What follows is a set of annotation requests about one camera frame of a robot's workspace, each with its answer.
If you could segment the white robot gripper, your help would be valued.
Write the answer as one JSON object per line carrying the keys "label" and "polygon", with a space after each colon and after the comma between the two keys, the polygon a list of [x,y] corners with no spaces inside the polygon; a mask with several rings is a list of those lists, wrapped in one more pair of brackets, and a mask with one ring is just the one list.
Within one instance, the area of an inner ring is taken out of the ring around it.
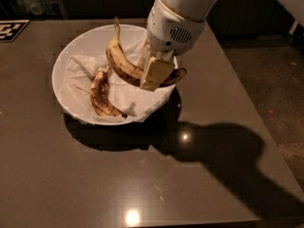
{"label": "white robot gripper", "polygon": [[143,40],[137,67],[143,69],[140,88],[155,91],[173,72],[175,64],[152,57],[156,51],[173,50],[181,55],[190,50],[204,29],[204,22],[183,18],[162,0],[155,0],[147,19],[147,34]]}

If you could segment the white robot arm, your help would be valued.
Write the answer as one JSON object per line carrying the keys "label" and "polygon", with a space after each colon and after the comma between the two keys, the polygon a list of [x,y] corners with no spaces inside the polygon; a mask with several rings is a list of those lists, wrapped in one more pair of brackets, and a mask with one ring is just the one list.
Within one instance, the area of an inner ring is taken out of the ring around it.
{"label": "white robot arm", "polygon": [[[147,19],[140,88],[154,91],[173,72],[173,57],[190,50],[218,0],[155,0]],[[277,0],[304,23],[304,0]]]}

